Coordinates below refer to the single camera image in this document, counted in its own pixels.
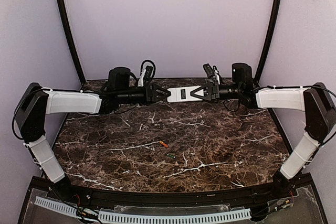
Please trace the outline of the orange battery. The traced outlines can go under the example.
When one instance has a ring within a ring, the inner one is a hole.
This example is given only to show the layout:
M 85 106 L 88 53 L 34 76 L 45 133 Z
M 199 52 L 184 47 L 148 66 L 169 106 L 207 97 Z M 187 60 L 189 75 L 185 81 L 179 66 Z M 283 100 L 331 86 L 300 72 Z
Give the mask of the orange battery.
M 160 143 L 162 146 L 166 147 L 166 148 L 169 147 L 169 146 L 168 146 L 166 143 L 164 143 L 163 141 L 159 141 L 159 143 Z

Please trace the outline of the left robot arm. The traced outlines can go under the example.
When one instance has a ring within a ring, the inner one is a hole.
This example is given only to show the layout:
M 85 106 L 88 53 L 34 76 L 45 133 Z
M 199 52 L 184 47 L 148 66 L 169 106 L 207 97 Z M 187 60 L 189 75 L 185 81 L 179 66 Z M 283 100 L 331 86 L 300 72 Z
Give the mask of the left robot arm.
M 164 100 L 171 92 L 152 82 L 154 73 L 154 67 L 146 67 L 130 86 L 134 74 L 129 68 L 116 67 L 99 91 L 58 90 L 33 82 L 15 109 L 13 134 L 24 141 L 52 183 L 64 182 L 66 174 L 46 139 L 45 117 L 56 113 L 110 114 L 123 104 L 149 105 Z

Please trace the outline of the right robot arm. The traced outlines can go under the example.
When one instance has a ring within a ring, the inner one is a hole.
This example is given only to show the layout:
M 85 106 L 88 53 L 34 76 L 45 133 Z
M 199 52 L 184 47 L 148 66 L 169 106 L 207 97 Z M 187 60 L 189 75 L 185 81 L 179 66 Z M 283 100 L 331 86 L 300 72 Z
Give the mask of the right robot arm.
M 250 109 L 291 109 L 305 113 L 306 126 L 300 142 L 288 159 L 275 172 L 271 194 L 279 197 L 294 185 L 294 178 L 310 163 L 319 149 L 329 142 L 335 133 L 335 94 L 322 82 L 311 86 L 266 86 L 257 87 L 252 78 L 252 69 L 246 63 L 232 65 L 233 84 L 222 84 L 216 66 L 204 64 L 210 83 L 186 92 L 191 97 L 218 101 L 236 99 Z

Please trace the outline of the white red remote control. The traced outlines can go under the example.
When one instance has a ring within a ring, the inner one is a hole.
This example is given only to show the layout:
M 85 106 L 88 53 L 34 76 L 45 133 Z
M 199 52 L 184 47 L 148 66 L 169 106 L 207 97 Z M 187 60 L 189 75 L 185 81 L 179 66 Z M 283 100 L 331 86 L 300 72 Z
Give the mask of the white red remote control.
M 188 87 L 178 87 L 178 88 L 168 88 L 168 91 L 171 93 L 167 97 L 167 102 L 194 102 L 201 101 L 202 99 L 191 96 L 191 92 L 201 86 L 188 86 Z

